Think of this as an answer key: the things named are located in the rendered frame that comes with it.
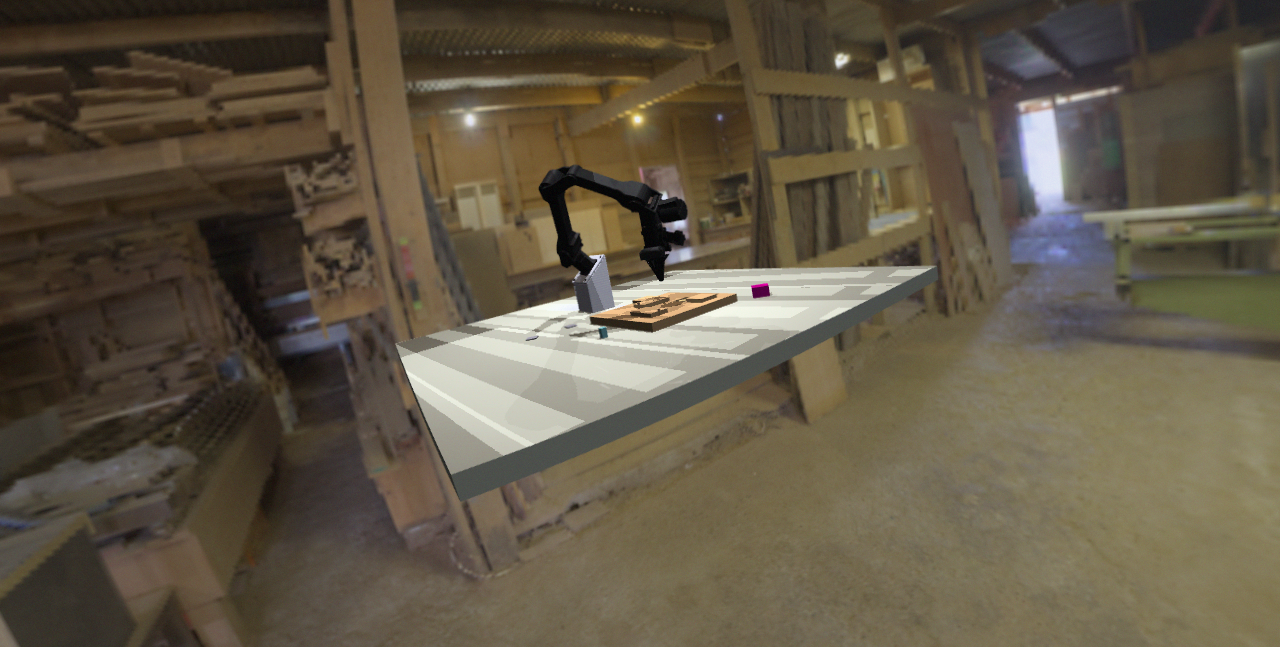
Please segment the tan puzzle board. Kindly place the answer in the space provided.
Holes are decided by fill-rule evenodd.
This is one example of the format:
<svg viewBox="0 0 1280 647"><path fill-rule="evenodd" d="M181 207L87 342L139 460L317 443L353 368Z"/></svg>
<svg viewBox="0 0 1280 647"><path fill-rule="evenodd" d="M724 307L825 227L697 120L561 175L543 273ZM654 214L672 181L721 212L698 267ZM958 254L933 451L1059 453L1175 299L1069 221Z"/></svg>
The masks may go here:
<svg viewBox="0 0 1280 647"><path fill-rule="evenodd" d="M678 302L678 300L685 300ZM737 293L662 293L589 316L594 325L655 332L739 302ZM654 306L655 305L655 306Z"/></svg>

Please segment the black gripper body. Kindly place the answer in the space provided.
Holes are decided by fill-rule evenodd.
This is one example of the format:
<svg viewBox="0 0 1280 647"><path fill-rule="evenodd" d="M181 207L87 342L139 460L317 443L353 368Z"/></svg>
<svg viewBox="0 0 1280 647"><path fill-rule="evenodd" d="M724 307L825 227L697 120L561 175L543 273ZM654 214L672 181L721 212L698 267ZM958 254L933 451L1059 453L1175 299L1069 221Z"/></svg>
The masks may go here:
<svg viewBox="0 0 1280 647"><path fill-rule="evenodd" d="M666 251L672 251L671 243L659 243L659 233L660 231L664 231L664 227L662 229L660 225L662 224L643 227L641 234L645 246L641 252L639 252L640 260L664 258Z"/></svg>

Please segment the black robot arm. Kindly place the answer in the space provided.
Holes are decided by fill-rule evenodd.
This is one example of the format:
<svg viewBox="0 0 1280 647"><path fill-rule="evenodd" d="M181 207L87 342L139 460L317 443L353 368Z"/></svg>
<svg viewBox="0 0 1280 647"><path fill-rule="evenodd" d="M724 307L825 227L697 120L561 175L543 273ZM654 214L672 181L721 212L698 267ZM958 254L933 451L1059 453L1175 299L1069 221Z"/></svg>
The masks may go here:
<svg viewBox="0 0 1280 647"><path fill-rule="evenodd" d="M561 258L561 265L566 268L575 266L579 269L580 275L588 275L595 265L596 259L589 258L588 254L580 250L582 247L581 233L572 231L564 193L573 184L584 190L604 193L617 200L622 208L632 213L639 213L641 227L657 225L662 222L686 220L689 217L686 204L682 199L677 199L676 196L662 200L663 193L648 184L635 181L621 182L612 179L596 172L585 170L577 164L549 170L539 186L539 192L541 193L541 199L550 205L558 234L556 249ZM653 197L652 204L648 204L650 197ZM664 231L659 233L659 243L667 242L684 246L685 240L684 231L669 232L664 227Z"/></svg>

